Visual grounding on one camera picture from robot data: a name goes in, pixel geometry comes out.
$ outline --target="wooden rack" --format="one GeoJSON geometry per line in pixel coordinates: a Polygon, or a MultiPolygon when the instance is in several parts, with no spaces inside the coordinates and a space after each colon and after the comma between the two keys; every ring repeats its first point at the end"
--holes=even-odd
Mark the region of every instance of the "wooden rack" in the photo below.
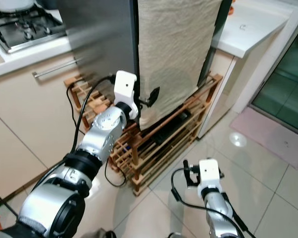
{"type": "Polygon", "coordinates": [[[109,161],[113,170],[119,172],[119,167],[125,173],[136,196],[196,139],[203,123],[203,115],[211,104],[212,96],[222,78],[218,74],[208,77],[204,87],[158,125],[144,131],[140,131],[136,124],[126,128],[115,144],[109,161]],[[189,111],[191,116],[163,143],[157,144],[151,139],[185,110],[189,111]]]}
{"type": "MultiPolygon", "coordinates": [[[[71,86],[70,92],[75,103],[75,109],[79,113],[81,110],[81,102],[85,100],[92,85],[89,82],[82,81],[81,76],[69,78],[64,81],[64,84],[66,87],[71,86]]],[[[95,90],[91,93],[82,117],[86,131],[89,130],[95,116],[105,111],[110,105],[112,105],[112,102],[99,91],[95,90]]]]}
{"type": "MultiPolygon", "coordinates": [[[[109,165],[117,173],[120,173],[118,168],[124,172],[136,196],[144,191],[196,139],[205,118],[205,112],[222,78],[218,74],[209,76],[204,87],[189,97],[166,119],[149,129],[140,131],[136,123],[124,129],[122,136],[114,145],[109,157],[109,165]],[[185,110],[191,114],[190,117],[166,140],[157,144],[152,139],[153,135],[185,110]]],[[[64,84],[66,87],[71,86],[70,92],[76,110],[80,112],[81,102],[91,89],[90,83],[83,81],[81,76],[76,76],[65,80],[64,84]]],[[[83,114],[82,121],[85,129],[89,130],[95,116],[110,105],[112,103],[95,90],[90,95],[83,114]]]]}

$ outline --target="white countertop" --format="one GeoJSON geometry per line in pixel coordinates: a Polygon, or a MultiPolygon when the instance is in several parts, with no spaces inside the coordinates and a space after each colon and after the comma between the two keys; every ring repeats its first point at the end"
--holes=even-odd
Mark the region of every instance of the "white countertop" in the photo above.
{"type": "MultiPolygon", "coordinates": [[[[275,1],[236,0],[234,13],[227,17],[218,49],[243,58],[253,47],[281,29],[291,12],[275,1]]],[[[50,12],[62,20],[58,10],[50,12]]],[[[27,49],[7,54],[0,46],[0,75],[23,68],[30,64],[69,52],[71,46],[67,37],[61,37],[27,49]]]]}
{"type": "Polygon", "coordinates": [[[278,1],[236,0],[232,6],[217,48],[239,58],[282,29],[291,14],[278,1]]]}

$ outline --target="glass door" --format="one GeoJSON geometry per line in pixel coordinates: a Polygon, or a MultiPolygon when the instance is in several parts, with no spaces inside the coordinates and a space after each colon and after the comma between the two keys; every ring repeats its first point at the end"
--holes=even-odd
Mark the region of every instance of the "glass door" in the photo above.
{"type": "Polygon", "coordinates": [[[250,106],[298,133],[298,35],[250,106]]]}

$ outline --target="gas stove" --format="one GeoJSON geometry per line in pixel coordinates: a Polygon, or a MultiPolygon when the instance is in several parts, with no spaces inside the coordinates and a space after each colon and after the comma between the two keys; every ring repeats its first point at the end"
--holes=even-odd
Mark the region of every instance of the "gas stove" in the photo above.
{"type": "Polygon", "coordinates": [[[25,11],[0,12],[0,45],[7,53],[65,35],[62,22],[37,5],[25,11]]]}

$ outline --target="stainless steel refrigerator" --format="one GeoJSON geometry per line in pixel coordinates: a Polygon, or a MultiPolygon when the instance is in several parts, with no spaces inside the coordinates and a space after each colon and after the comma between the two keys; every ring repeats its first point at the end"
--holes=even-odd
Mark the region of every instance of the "stainless steel refrigerator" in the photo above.
{"type": "MultiPolygon", "coordinates": [[[[219,39],[232,0],[223,0],[218,12],[214,37],[219,39]]],[[[87,79],[99,79],[118,70],[132,72],[140,78],[137,0],[59,0],[59,11],[67,29],[79,70],[87,79]]],[[[216,50],[212,41],[198,82],[202,86],[216,50]]],[[[140,95],[135,84],[135,101],[140,95]]],[[[113,86],[100,90],[113,99],[113,86]]]]}

